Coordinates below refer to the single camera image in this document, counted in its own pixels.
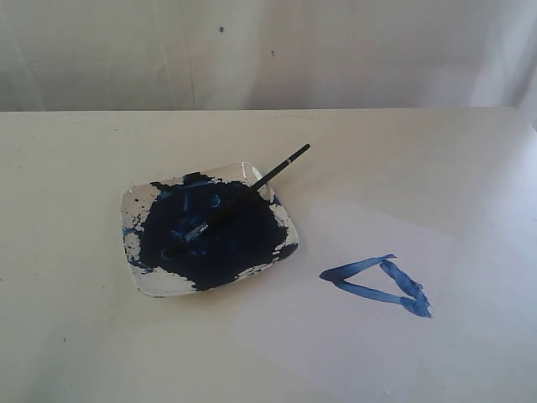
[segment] white table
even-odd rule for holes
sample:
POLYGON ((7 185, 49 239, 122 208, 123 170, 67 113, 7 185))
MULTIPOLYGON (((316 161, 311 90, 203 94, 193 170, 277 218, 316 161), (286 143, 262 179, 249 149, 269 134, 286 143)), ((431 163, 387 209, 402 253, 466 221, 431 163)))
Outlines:
POLYGON ((130 186, 305 142, 272 182, 299 231, 316 186, 455 239, 408 401, 537 401, 537 136, 514 110, 2 113, 0 132, 0 401, 337 401, 225 336, 261 275, 152 299, 121 240, 130 186))

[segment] square dish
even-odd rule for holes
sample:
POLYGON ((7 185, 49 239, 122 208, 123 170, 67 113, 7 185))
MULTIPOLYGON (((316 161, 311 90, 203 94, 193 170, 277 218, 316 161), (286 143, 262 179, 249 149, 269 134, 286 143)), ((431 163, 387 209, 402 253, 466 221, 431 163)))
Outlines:
POLYGON ((148 296, 179 296, 242 280, 290 256, 299 244, 270 186, 221 228, 207 231, 170 259, 162 251, 262 175, 248 162, 135 186, 122 198, 125 254, 148 296))

